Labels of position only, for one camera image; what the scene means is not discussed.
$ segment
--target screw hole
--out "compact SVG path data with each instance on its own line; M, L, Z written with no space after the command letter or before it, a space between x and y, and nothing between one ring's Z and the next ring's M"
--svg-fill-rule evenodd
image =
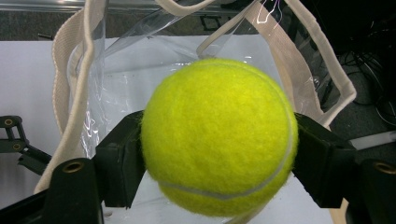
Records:
M11 125L13 122L12 122L12 119L6 119L5 121L4 121L4 123L6 124L6 125Z
M14 146L12 146L12 148L14 148L14 150L20 150L21 149L21 145L20 144L14 144Z
M63 168L63 171L65 173L71 174L71 173L74 173L74 172L77 172L77 171L81 170L83 166L84 166L83 162L81 162L81 161L73 161L73 162L68 163Z
M396 168L384 162L380 162L380 161L375 162L374 168L385 174L396 175Z

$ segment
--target transparent vinyl bag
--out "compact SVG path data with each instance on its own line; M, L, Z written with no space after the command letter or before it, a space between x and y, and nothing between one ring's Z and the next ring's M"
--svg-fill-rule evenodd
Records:
M299 1L253 1L236 16L225 16L216 31L200 34L197 17L187 15L210 2L180 1L188 10L174 9L173 1L158 2L163 9L117 40L105 39L102 0L94 5L87 1L56 35L53 104L63 136L36 191L48 187L52 170L61 162L92 158L95 147L122 118L145 108L165 77L203 58L232 58L260 68L281 86L295 112L325 127L356 95L326 37ZM180 27L190 30L181 34ZM131 209L106 208L105 215L106 223L295 223L304 217L312 223L331 221L327 210L318 209L292 176L263 210L245 217L210 218L170 203L146 174Z

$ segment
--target felt surface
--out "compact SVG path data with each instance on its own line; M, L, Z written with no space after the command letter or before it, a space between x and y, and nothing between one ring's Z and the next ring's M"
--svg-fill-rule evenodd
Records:
M207 216L269 201L290 173L296 143L282 90L232 60L203 60L166 78L142 121L149 173L172 201Z

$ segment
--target bag handle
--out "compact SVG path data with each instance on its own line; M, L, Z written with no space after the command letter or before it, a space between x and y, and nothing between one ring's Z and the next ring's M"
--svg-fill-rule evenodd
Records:
M47 189L53 170L62 162L81 157L82 150L79 144L80 135L85 119L88 100L88 75L94 56L94 46L91 37L91 10L92 1L87 1L85 7L73 15L59 30L53 43L53 60L55 63L55 83L53 90L53 103L55 118L57 119L62 138L59 146L52 156L46 170L35 187L35 193ZM80 27L83 32L72 32L76 27ZM68 100L70 88L67 83L67 61L74 47L84 41L85 52L81 61L78 79L72 81L75 84L73 89L74 100L70 112L68 113Z
M203 2L187 7L181 6L174 0L155 0L155 1L169 13L175 16L183 17L202 9L203 7L206 7L215 0L204 0Z

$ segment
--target tennis ball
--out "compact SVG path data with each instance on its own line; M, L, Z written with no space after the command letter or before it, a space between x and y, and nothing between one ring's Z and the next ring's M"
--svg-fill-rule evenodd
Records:
M141 142L149 174L172 202L234 217L266 204L287 180L297 122L284 92L259 69L208 59L157 87Z

